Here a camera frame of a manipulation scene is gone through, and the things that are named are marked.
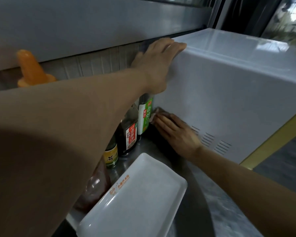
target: hand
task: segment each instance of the hand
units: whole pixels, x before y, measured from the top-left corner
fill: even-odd
[[[150,44],[145,54],[138,52],[131,67],[146,77],[147,92],[158,94],[167,87],[166,75],[173,58],[186,48],[185,43],[161,38]]]
[[[165,138],[178,155],[187,160],[193,160],[196,152],[203,148],[201,141],[193,130],[174,114],[168,119],[162,114],[156,114],[154,125],[159,133]]]

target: white tray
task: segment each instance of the white tray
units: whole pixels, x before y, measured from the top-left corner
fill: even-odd
[[[187,188],[184,178],[142,153],[83,218],[79,237],[165,237]]]

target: orange bottle nozzle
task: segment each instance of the orange bottle nozzle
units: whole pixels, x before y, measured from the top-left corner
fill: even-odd
[[[17,58],[23,74],[23,77],[18,81],[19,87],[28,87],[56,81],[54,76],[44,73],[43,68],[30,51],[18,51]]]

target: bottle label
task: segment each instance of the bottle label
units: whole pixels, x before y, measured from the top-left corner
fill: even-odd
[[[113,149],[105,151],[103,154],[103,158],[107,166],[115,164],[118,159],[117,144]]]
[[[132,147],[137,140],[137,122],[126,130],[126,150]]]
[[[152,98],[150,98],[145,104],[138,107],[138,135],[144,133],[148,128],[149,118],[151,114]]]

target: microwave side panel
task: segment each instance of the microwave side panel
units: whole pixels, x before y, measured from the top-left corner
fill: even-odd
[[[187,47],[153,105],[178,115],[205,146],[240,163],[296,114],[296,84]]]

